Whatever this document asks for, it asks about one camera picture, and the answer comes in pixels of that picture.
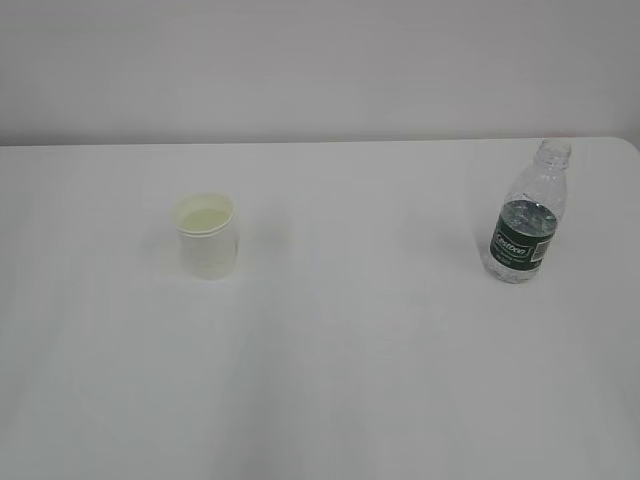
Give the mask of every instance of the bottle neck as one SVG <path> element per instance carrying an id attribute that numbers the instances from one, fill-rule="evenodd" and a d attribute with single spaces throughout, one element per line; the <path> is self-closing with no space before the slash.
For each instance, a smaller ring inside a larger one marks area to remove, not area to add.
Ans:
<path id="1" fill-rule="evenodd" d="M 554 175 L 564 172 L 569 166 L 571 145 L 562 140 L 545 140 L 533 159 L 535 166 Z"/>

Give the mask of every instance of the green bottle label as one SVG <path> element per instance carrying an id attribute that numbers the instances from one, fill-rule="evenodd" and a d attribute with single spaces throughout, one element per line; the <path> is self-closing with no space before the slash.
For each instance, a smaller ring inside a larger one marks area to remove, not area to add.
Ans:
<path id="1" fill-rule="evenodd" d="M 513 270 L 534 270 L 542 263 L 553 233 L 544 237 L 531 237 L 516 232 L 505 223 L 502 215 L 493 233 L 491 255 L 505 267 Z"/>

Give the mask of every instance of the plastic cup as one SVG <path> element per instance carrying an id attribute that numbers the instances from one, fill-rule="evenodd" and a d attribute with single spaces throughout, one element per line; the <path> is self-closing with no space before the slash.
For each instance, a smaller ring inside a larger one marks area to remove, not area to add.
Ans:
<path id="1" fill-rule="evenodd" d="M 173 214 L 180 233 L 182 263 L 198 278 L 216 280 L 233 271 L 238 234 L 231 200 L 217 193 L 183 199 Z"/>

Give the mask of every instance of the white wall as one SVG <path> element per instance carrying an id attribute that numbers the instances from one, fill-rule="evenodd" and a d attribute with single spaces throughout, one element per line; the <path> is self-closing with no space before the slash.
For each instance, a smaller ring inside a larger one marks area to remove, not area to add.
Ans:
<path id="1" fill-rule="evenodd" d="M 638 0 L 2 0 L 0 143 L 614 134 Z"/>

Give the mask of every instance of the plastic water bottle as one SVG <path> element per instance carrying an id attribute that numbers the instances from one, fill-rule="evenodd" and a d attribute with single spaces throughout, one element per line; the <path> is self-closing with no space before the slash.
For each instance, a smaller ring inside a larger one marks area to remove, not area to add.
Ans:
<path id="1" fill-rule="evenodd" d="M 522 283 L 538 272 L 564 214 L 570 156 L 567 142 L 545 140 L 533 164 L 516 178 L 484 258 L 485 268 L 496 278 Z"/>

